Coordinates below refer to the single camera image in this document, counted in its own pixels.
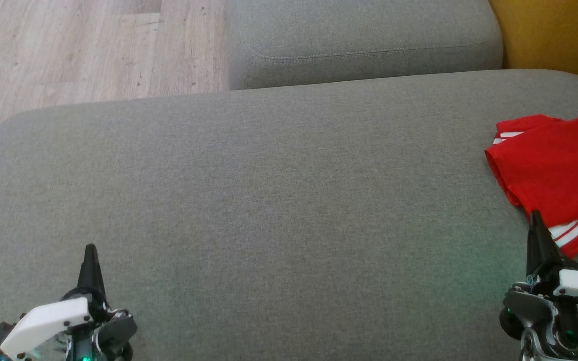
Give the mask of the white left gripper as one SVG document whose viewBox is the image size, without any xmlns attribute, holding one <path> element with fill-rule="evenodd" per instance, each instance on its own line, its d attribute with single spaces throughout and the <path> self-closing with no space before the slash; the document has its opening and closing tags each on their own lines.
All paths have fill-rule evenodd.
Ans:
<svg viewBox="0 0 578 361">
<path fill-rule="evenodd" d="M 110 308 L 98 249 L 87 244 L 75 289 L 15 324 L 0 324 L 0 360 L 38 360 L 36 349 L 51 339 L 65 360 L 132 360 L 137 329 L 130 311 Z"/>
</svg>

